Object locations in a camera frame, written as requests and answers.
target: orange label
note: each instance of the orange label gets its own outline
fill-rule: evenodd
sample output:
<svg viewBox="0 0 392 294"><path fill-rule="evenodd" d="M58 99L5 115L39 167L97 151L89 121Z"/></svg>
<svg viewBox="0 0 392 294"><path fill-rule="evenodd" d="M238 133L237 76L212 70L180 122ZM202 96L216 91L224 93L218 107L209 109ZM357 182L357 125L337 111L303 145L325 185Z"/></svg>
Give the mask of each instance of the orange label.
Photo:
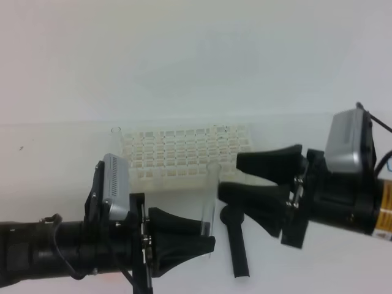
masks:
<svg viewBox="0 0 392 294"><path fill-rule="evenodd" d="M382 202L375 229L392 232L392 181L384 181Z"/></svg>

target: ventilation grille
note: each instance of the ventilation grille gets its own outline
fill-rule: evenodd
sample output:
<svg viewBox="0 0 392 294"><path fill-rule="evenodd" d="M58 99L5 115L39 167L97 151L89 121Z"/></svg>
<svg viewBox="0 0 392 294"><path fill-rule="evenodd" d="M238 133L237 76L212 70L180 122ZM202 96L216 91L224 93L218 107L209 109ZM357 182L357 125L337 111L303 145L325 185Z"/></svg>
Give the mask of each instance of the ventilation grille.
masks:
<svg viewBox="0 0 392 294"><path fill-rule="evenodd" d="M113 197L116 197L118 191L118 169L117 169L117 158L115 157L112 157L111 160L111 175L112 175L111 195Z"/></svg>

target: black cable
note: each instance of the black cable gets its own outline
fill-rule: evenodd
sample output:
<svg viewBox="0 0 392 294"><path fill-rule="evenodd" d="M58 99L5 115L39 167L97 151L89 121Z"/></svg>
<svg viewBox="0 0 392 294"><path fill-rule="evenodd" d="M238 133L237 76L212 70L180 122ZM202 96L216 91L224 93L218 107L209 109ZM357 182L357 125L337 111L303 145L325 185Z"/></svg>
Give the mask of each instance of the black cable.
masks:
<svg viewBox="0 0 392 294"><path fill-rule="evenodd" d="M392 157L392 150L386 153L380 160L379 164L377 164L376 168L374 169L375 177L378 177L382 168L386 165L388 160Z"/></svg>
<svg viewBox="0 0 392 294"><path fill-rule="evenodd" d="M360 102L356 103L356 107L366 111L363 107L363 105ZM386 129L387 131L392 133L392 128L390 126L388 126L387 124L385 124L384 122L382 122L381 120L379 120L378 118L376 118L374 115L372 115L370 112L366 111L369 115L370 118L375 121L377 124L379 124L380 126L382 126L384 129ZM374 169L374 174L375 177L377 178L380 174L380 172L382 171L383 167L386 165L386 163L388 162L388 160L392 157L392 150L388 153L386 153L380 160L379 164L377 164L376 168Z"/></svg>
<svg viewBox="0 0 392 294"><path fill-rule="evenodd" d="M63 254L61 253L59 246L57 245L57 231L61 225L62 222L62 217L56 213L55 215L51 217L45 217L44 218L45 222L52 222L52 231L51 231L51 240L53 243L53 248L56 252L56 255L62 260L62 262L65 264L68 274L74 278L75 280L82 280L86 275L85 274L80 274L75 269L72 267L72 265L65 259Z"/></svg>
<svg viewBox="0 0 392 294"><path fill-rule="evenodd" d="M102 234L102 237L105 239L105 243L106 243L106 246L109 250L109 253L113 259L114 264L117 266L117 268L120 270L120 272L124 275L124 277L128 280L128 282L133 286L134 290L136 290L136 292L138 294L143 294L143 291L141 290L141 288L137 284L134 277L132 277L132 275L128 272L128 270L125 268L125 266L118 260L117 255L116 255L115 251L113 250L113 246L111 245L111 242L110 242L109 230L107 227L108 221L109 221L110 206L106 203L104 203L104 206L106 206L106 208L105 207L103 208L104 213L102 215L101 234Z"/></svg>
<svg viewBox="0 0 392 294"><path fill-rule="evenodd" d="M381 120L379 120L378 118L376 118L374 115L370 114L371 119L373 119L377 124L379 124L380 126L382 126L384 129L386 129L387 131L392 133L392 128L387 126L384 122L382 122Z"/></svg>

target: warning label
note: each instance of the warning label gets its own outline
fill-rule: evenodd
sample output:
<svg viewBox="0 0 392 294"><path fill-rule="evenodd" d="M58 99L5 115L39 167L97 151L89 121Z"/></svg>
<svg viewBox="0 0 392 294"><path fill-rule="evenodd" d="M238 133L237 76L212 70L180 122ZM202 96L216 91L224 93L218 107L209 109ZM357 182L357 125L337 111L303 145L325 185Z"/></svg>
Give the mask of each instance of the warning label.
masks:
<svg viewBox="0 0 392 294"><path fill-rule="evenodd" d="M372 235L392 240L392 181L384 182L379 218Z"/></svg>

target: white background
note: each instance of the white background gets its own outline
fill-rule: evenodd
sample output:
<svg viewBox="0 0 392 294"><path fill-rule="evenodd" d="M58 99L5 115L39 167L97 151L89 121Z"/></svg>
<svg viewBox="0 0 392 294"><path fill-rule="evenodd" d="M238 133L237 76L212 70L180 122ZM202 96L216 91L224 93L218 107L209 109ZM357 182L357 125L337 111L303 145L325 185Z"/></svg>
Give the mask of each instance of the white background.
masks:
<svg viewBox="0 0 392 294"><path fill-rule="evenodd" d="M2 0L0 124L392 105L390 0Z"/></svg>

